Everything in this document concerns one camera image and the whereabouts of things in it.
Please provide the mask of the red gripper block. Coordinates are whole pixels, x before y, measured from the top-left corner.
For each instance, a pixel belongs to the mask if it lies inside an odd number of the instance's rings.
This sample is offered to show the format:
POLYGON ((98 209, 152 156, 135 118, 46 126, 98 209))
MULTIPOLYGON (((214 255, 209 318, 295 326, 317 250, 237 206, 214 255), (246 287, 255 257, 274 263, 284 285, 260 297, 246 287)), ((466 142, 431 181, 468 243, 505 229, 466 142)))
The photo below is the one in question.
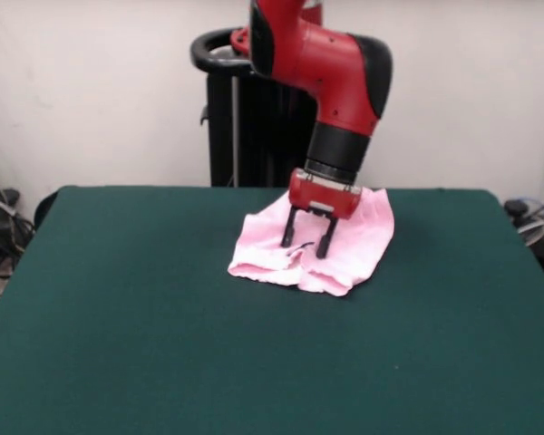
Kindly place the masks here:
POLYGON ((319 210, 331 216, 316 250, 317 258, 326 258, 338 219, 349 219, 356 211, 361 197, 362 189, 358 186, 324 179, 304 169, 294 169, 288 188, 288 199, 293 207, 289 210, 280 245, 292 246, 299 209, 319 210))

